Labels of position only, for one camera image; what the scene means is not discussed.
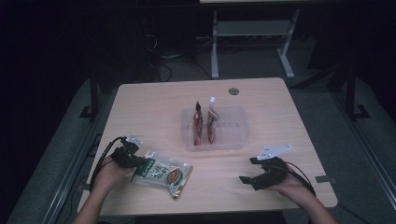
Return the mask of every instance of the plastic container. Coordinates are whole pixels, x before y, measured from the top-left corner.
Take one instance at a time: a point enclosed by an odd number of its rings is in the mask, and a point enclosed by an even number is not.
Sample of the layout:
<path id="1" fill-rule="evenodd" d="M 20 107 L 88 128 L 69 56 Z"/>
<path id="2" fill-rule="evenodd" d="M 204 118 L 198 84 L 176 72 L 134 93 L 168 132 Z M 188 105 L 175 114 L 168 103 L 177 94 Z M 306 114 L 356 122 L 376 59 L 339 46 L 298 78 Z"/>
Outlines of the plastic container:
<path id="1" fill-rule="evenodd" d="M 208 109 L 209 107 L 201 107 L 204 116 L 207 115 Z M 216 141 L 210 144 L 207 139 L 207 128 L 203 128 L 200 146 L 195 146 L 193 140 L 194 108 L 181 112 L 181 135 L 188 151 L 238 149 L 245 146 L 245 141 L 249 136 L 249 127 L 244 107 L 217 105 L 216 112 L 220 117 L 216 126 Z"/>

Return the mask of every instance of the snack package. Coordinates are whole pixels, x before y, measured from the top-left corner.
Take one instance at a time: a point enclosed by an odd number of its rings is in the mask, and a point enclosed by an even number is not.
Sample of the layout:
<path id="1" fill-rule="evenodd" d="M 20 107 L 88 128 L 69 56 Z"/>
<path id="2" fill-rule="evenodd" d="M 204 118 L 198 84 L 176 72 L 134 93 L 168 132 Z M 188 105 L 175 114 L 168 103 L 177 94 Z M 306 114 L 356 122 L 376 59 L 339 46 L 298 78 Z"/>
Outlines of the snack package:
<path id="1" fill-rule="evenodd" d="M 216 125 L 219 120 L 219 114 L 213 109 L 215 97 L 210 97 L 209 111 L 207 112 L 207 141 L 213 144 L 216 140 Z"/>
<path id="2" fill-rule="evenodd" d="M 199 105 L 199 102 L 197 101 L 195 105 L 195 113 L 194 113 L 194 145 L 195 146 L 200 146 L 201 145 L 201 134 L 202 134 L 202 126 L 204 124 L 204 117 L 202 116 L 201 112 L 201 106 Z"/>
<path id="3" fill-rule="evenodd" d="M 137 167 L 131 182 L 152 188 L 167 188 L 173 199 L 180 196 L 192 166 L 154 151 L 145 154 L 144 164 Z"/>

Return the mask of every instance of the person's left hand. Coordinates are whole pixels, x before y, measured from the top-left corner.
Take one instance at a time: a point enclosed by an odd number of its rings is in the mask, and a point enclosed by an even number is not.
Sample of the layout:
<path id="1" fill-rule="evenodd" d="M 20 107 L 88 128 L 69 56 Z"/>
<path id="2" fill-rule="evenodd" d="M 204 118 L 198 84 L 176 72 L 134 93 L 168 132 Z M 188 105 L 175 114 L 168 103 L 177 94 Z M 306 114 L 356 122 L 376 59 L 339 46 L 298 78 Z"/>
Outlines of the person's left hand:
<path id="1" fill-rule="evenodd" d="M 132 170 L 133 168 L 120 168 L 111 157 L 105 157 L 102 162 L 102 169 L 99 171 L 93 184 L 92 191 L 108 194 Z"/>

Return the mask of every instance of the wooden table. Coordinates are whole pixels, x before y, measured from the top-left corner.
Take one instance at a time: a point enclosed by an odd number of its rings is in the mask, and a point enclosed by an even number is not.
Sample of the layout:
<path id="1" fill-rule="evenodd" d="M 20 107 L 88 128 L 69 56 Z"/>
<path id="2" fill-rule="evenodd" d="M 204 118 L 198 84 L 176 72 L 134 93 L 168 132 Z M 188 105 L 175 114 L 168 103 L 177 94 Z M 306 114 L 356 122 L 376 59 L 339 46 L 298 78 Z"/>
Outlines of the wooden table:
<path id="1" fill-rule="evenodd" d="M 230 88 L 239 94 L 231 95 Z M 202 106 L 216 97 L 216 106 L 241 105 L 246 110 L 250 134 L 240 149 L 198 151 L 186 149 L 181 138 L 181 112 Z M 109 115 L 93 167 L 107 144 L 118 136 L 139 135 L 144 145 L 138 155 L 154 150 L 193 166 L 178 199 L 167 189 L 130 184 L 130 176 L 106 198 L 101 215 L 156 215 L 235 211 L 271 211 L 297 205 L 271 190 L 255 191 L 239 180 L 240 175 L 263 173 L 252 165 L 263 145 L 291 144 L 280 155 L 299 166 L 312 182 L 318 198 L 327 207 L 337 204 L 329 182 L 317 183 L 326 175 L 304 124 L 281 78 L 254 78 L 172 83 L 122 85 Z M 85 191 L 78 209 L 89 192 Z"/>

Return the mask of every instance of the gray carpet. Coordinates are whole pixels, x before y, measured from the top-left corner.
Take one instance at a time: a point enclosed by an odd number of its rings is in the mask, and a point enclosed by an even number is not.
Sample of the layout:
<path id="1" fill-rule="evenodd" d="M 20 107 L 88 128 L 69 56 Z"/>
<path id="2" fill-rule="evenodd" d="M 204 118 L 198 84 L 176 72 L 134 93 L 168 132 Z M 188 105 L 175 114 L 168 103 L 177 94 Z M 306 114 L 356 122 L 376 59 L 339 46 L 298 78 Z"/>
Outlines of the gray carpet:
<path id="1" fill-rule="evenodd" d="M 314 41 L 294 41 L 290 45 L 288 57 L 296 75 L 293 80 L 285 78 L 280 60 L 276 55 L 277 43 L 269 43 L 258 49 L 244 49 L 234 53 L 223 52 L 219 55 L 219 79 L 250 78 L 250 77 L 282 77 L 291 86 L 311 77 L 317 71 L 306 70 Z M 210 54 L 197 55 L 197 64 L 190 59 L 180 58 L 166 65 L 172 70 L 169 81 L 206 80 L 210 72 Z M 165 80 L 170 72 L 160 67 L 160 75 Z M 349 209 L 366 223 L 394 223 L 395 208 L 384 191 L 384 186 L 375 169 L 366 156 L 356 129 L 367 137 L 367 142 L 375 150 L 389 176 L 396 180 L 394 150 L 396 144 L 396 125 L 376 101 L 371 89 L 360 80 L 357 81 L 357 104 L 366 107 L 370 119 L 359 119 L 350 122 L 340 107 L 345 93 L 334 94 L 325 88 L 329 78 L 314 83 L 304 90 L 292 90 L 291 96 L 303 119 L 318 156 L 337 195 L 339 205 L 331 209 L 339 223 L 364 223 L 351 215 Z M 90 104 L 89 82 L 81 86 L 75 99 L 69 106 L 53 136 L 45 155 L 39 163 L 31 181 L 22 194 L 20 201 L 9 219 L 9 223 L 69 223 L 77 213 L 77 205 L 81 196 L 83 183 L 92 166 L 92 157 L 83 162 L 77 170 L 75 182 L 69 183 L 69 189 L 60 185 L 70 174 L 70 164 L 77 150 L 87 155 L 93 142 L 100 140 L 100 134 L 111 109 L 117 90 L 112 94 L 100 94 L 100 114 L 93 121 L 79 118 L 82 108 Z M 59 217 L 52 217 L 49 209 L 52 203 L 58 203 Z M 307 223 L 307 216 L 302 210 L 284 212 L 290 224 Z M 134 223 L 133 217 L 101 217 L 111 223 Z"/>

